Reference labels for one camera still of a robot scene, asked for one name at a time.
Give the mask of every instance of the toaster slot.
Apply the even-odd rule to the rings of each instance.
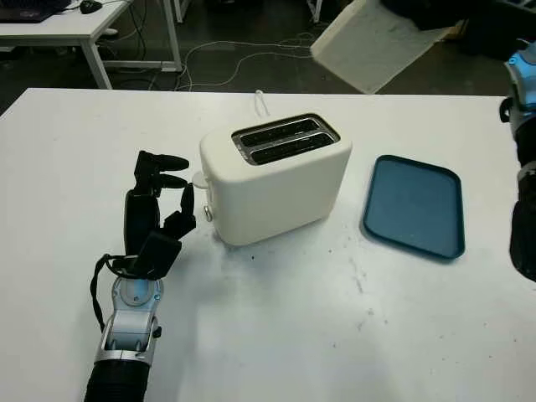
[[[278,161],[286,157],[299,155],[313,149],[325,147],[333,144],[334,140],[326,133],[318,133],[309,137],[299,138],[294,141],[285,142],[274,147],[261,149],[251,153],[251,159],[257,165],[263,165],[268,162]]]
[[[244,134],[240,136],[240,140],[245,147],[258,147],[268,142],[283,140],[301,133],[317,130],[318,128],[320,126],[313,119],[309,118],[255,131],[251,134]]]

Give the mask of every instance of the white desk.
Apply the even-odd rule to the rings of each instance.
[[[265,101],[352,136],[338,200],[328,219],[229,248],[196,193],[198,228],[164,280],[147,401],[533,401],[536,284],[508,256],[518,164],[500,99]],[[0,400],[81,400],[100,338],[88,286],[97,257],[123,250],[137,151],[186,157],[191,177],[201,136],[231,119],[258,121],[252,94],[28,90],[0,117]],[[385,153],[460,176],[460,259],[439,264],[360,233]],[[162,215],[178,205],[172,194]],[[107,315],[112,277],[101,276]]]
[[[173,52],[173,67],[180,71],[177,35],[173,25],[171,0],[163,0],[167,28]],[[128,0],[104,4],[91,14],[82,14],[79,9],[53,15],[41,23],[0,23],[0,45],[2,46],[80,46],[91,68],[91,73],[101,89],[111,89],[105,65],[136,67],[132,62],[103,62],[95,41],[126,8]],[[143,67],[155,68],[164,62],[145,62]]]

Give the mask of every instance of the toaster knob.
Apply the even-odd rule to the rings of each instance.
[[[212,212],[210,211],[210,207],[208,205],[203,206],[204,210],[204,216],[207,219],[207,222],[212,222]]]

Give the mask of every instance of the laptop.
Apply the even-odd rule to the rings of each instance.
[[[0,23],[40,23],[52,14],[39,8],[0,8]]]
[[[0,0],[0,23],[40,23],[70,0]]]

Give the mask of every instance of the robotic arm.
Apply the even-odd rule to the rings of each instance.
[[[156,310],[162,299],[162,278],[181,250],[181,237],[195,228],[193,186],[162,172],[183,170],[188,161],[141,151],[134,176],[136,187],[126,194],[126,255],[104,255],[95,266],[90,290],[102,331],[85,401],[143,401],[157,339],[162,335]],[[181,211],[160,227],[157,198],[162,188],[184,188]],[[106,265],[118,277],[111,291],[114,312],[104,324],[97,301],[97,278]]]
[[[516,269],[536,281],[536,42],[506,63],[513,94],[499,114],[518,144],[518,201],[513,209],[510,256]]]

